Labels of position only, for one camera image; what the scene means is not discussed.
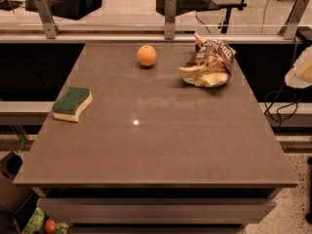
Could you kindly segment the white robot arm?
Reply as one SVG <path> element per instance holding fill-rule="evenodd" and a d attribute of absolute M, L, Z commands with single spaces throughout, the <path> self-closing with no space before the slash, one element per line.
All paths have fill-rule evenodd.
<path fill-rule="evenodd" d="M 312 46 L 307 47 L 285 76 L 286 85 L 295 89 L 312 86 Z"/>

